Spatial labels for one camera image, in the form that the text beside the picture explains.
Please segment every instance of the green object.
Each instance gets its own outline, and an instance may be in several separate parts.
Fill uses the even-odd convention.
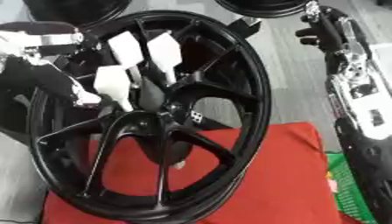
[[[327,156],[328,171],[338,183],[338,192],[334,194],[338,209],[362,223],[377,224],[355,183],[345,156],[342,153],[328,153]]]

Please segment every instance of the screw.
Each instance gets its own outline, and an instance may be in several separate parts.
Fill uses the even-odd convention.
[[[181,162],[179,162],[177,164],[174,164],[172,166],[172,168],[174,168],[174,169],[179,171],[179,170],[182,170],[185,166],[186,166],[186,161],[184,160],[184,161],[181,161]]]
[[[102,49],[102,45],[101,43],[98,43],[98,45],[96,45],[95,50],[100,51]]]
[[[170,109],[172,109],[172,110],[177,110],[177,109],[180,109],[180,108],[181,108],[181,105],[178,104],[178,103],[173,103],[173,104],[170,106]]]
[[[146,121],[141,121],[139,125],[142,127],[147,127],[148,123]]]

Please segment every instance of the black wheel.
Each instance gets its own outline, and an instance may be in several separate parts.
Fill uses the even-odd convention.
[[[55,193],[89,214],[137,223],[184,223],[205,217],[240,184],[265,136],[271,98],[263,63],[248,42],[224,24],[189,12],[140,12],[91,30],[103,43],[124,31],[131,31],[142,46],[159,33],[171,31],[184,57],[176,68],[178,82],[164,85],[161,77],[165,76],[144,48],[147,60],[140,66],[144,85],[129,96],[135,103],[133,112],[124,113],[116,106],[72,108],[38,91],[29,117],[34,162]],[[96,68],[110,60],[108,55],[87,50],[59,59],[58,64],[94,91]],[[232,149],[192,126],[193,107],[206,97],[235,105],[241,131]],[[157,98],[164,100],[158,103],[153,100]],[[100,143],[89,166],[86,154],[93,134],[100,136]],[[126,137],[135,138],[145,156],[159,167],[153,196],[124,195],[102,184],[105,163],[116,143]],[[169,166],[189,156],[189,145],[205,149],[219,164],[195,183],[171,191]]]
[[[216,0],[229,11],[254,18],[281,18],[302,11],[309,0]]]
[[[61,21],[89,27],[119,16],[131,0],[24,0],[37,21]]]

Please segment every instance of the metal bracket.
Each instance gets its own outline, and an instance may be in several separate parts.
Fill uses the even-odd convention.
[[[258,17],[242,17],[235,20],[228,28],[247,39],[260,31],[262,20]]]
[[[203,116],[203,114],[201,114],[201,113],[196,112],[196,111],[193,110],[193,111],[191,112],[191,118],[192,118],[192,121],[193,121],[194,123],[200,124],[200,123],[203,122],[204,116]]]
[[[312,23],[317,23],[319,21],[319,16],[321,9],[317,1],[310,1],[305,6],[305,14],[309,21]]]

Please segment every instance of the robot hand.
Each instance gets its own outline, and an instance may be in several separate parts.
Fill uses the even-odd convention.
[[[77,80],[45,59],[97,45],[70,24],[0,24],[0,86],[38,87],[77,107],[97,105],[100,96],[87,92]]]
[[[310,1],[301,20],[311,27],[296,33],[303,45],[318,46],[326,53],[370,53],[366,36],[358,23],[341,10]]]

